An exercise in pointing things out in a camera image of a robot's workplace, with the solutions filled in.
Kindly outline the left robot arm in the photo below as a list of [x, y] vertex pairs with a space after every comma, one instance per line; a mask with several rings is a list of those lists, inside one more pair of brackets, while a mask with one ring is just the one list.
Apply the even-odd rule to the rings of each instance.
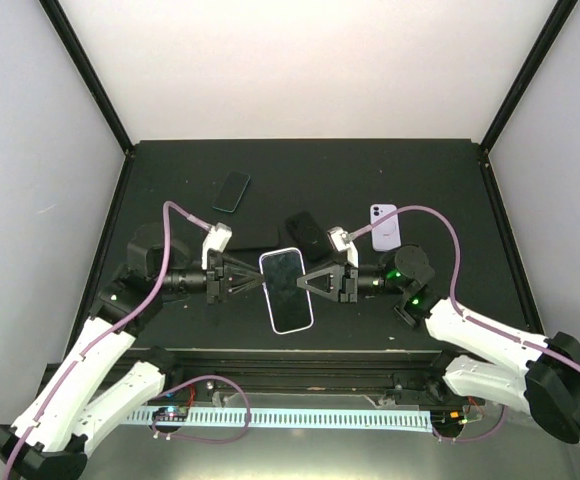
[[161, 347], [142, 352], [112, 386], [101, 385], [165, 298], [200, 293], [214, 304], [261, 284], [252, 266], [225, 255], [232, 237], [228, 226], [200, 226], [206, 237], [198, 262], [172, 239], [168, 223], [136, 231], [125, 263], [100, 292], [63, 362], [12, 424], [0, 424], [5, 478], [78, 479], [94, 450], [136, 409], [179, 394], [194, 401], [202, 380], [185, 380], [176, 355]]

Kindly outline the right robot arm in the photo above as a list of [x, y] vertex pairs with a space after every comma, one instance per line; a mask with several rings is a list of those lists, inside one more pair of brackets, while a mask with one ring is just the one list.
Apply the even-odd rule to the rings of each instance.
[[431, 288], [433, 277], [424, 251], [406, 245], [378, 265], [332, 263], [299, 277], [297, 285], [338, 303], [354, 303], [361, 293], [394, 296], [398, 319], [459, 350], [425, 377], [431, 400], [496, 402], [530, 416], [552, 437], [578, 443], [580, 342], [563, 332], [546, 337], [514, 329], [453, 303]]

